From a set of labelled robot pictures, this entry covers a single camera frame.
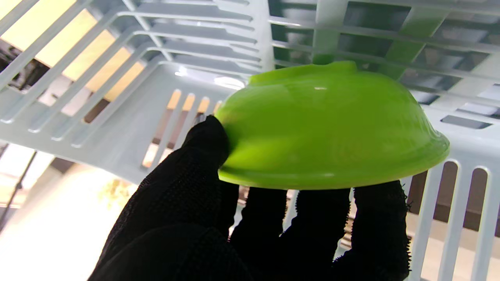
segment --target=gloved hand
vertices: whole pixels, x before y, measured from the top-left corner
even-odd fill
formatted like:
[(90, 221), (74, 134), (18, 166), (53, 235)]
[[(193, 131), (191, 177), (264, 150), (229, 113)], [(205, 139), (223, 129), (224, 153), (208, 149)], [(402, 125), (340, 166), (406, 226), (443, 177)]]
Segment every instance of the gloved hand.
[(89, 280), (383, 280), (408, 275), (405, 196), (398, 181), (355, 188), (352, 249), (344, 235), (349, 189), (300, 191), (283, 232), (286, 190), (250, 188), (228, 243), (239, 186), (219, 180), (229, 155), (212, 116), (194, 126), (140, 184), (113, 226)]
[[(184, 146), (202, 148), (222, 165), (228, 141), (218, 120), (209, 116), (188, 134)], [(216, 227), (227, 238), (234, 223), (238, 186), (219, 181)], [(406, 197), (399, 181), (354, 189), (357, 205), (352, 249), (332, 263), (344, 236), (350, 189), (303, 190), (297, 216), (283, 233), (287, 191), (251, 187), (242, 220), (230, 244), (256, 280), (403, 280), (409, 273)], [(356, 270), (362, 265), (365, 270)]]

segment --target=metal pole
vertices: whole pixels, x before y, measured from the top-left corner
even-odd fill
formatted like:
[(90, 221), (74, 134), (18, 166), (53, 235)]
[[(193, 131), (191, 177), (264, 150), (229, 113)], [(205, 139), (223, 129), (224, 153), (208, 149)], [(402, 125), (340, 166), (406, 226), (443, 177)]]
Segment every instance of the metal pole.
[(36, 150), (33, 152), (33, 155), (31, 156), (31, 159), (29, 159), (28, 165), (26, 166), (26, 168), (24, 169), (24, 172), (22, 172), (21, 177), (19, 178), (19, 180), (15, 184), (14, 190), (12, 192), (12, 195), (10, 196), (10, 199), (9, 199), (9, 201), (7, 203), (7, 206), (5, 207), (5, 210), (3, 210), (3, 213), (1, 214), (1, 217), (0, 217), (0, 233), (4, 229), (4, 226), (5, 226), (5, 223), (6, 223), (5, 220), (6, 220), (6, 217), (7, 217), (7, 213), (9, 212), (9, 209), (11, 208), (11, 204), (14, 201), (14, 198), (16, 197), (16, 193), (18, 193), (18, 190), (20, 190), (20, 189), (23, 188), (22, 182), (25, 179), (26, 173), (30, 169), (30, 166), (33, 163), (33, 160), (35, 159), (35, 156), (37, 155), (37, 153), (38, 153), (38, 151), (36, 151)]

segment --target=green plastic bowl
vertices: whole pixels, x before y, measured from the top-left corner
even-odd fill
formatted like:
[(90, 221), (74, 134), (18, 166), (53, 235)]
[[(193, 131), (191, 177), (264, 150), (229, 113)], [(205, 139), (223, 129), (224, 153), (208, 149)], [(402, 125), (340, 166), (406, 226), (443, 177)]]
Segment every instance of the green plastic bowl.
[(390, 182), (438, 164), (450, 147), (405, 87), (352, 61), (255, 75), (215, 117), (230, 143), (220, 179), (252, 187)]

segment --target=warm light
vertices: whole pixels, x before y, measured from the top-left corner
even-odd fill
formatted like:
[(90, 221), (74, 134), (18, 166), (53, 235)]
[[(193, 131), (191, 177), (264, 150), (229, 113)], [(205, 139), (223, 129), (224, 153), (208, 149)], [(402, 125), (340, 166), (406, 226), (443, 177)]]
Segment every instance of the warm light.
[(180, 66), (179, 67), (179, 71), (176, 71), (174, 74), (177, 75), (177, 76), (180, 76), (180, 77), (187, 76), (188, 75), (188, 69), (185, 68), (184, 66)]
[(225, 76), (217, 77), (217, 78), (213, 79), (213, 82), (216, 85), (226, 87), (229, 89), (234, 89), (234, 90), (241, 90), (242, 88), (245, 87), (245, 84), (243, 82), (241, 82), (240, 80), (235, 79), (235, 78), (231, 78), (231, 77), (225, 77)]

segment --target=white plastic crate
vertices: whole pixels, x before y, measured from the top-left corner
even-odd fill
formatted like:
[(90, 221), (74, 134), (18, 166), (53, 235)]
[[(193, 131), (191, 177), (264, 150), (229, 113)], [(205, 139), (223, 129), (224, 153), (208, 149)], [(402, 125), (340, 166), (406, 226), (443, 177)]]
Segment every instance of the white plastic crate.
[[(0, 19), (0, 35), (38, 2), (20, 1)], [(84, 10), (98, 22), (27, 91), (9, 87)], [(439, 281), (453, 278), (473, 170), (487, 172), (470, 277), (484, 281), (500, 204), (500, 188), (495, 188), (500, 174), (499, 18), (496, 0), (77, 0), (0, 73), (0, 139), (139, 183), (158, 164), (175, 130), (174, 149), (198, 113), (211, 114), (238, 88), (224, 80), (245, 83), (253, 74), (321, 56), (354, 60), (362, 69), (405, 84), (433, 126), (450, 139), (446, 161), (455, 162), (458, 173)], [(40, 102), (39, 96), (106, 30), (114, 42), (53, 104)], [(63, 108), (122, 48), (129, 58), (67, 115)], [(95, 119), (83, 122), (136, 63), (143, 66), (140, 74)], [(181, 94), (161, 130), (160, 149), (145, 167), (146, 152), (176, 90)], [(176, 129), (186, 100), (192, 104)], [(420, 280), (442, 171), (443, 163), (427, 175), (412, 281)], [(407, 187), (410, 181), (404, 179)]]

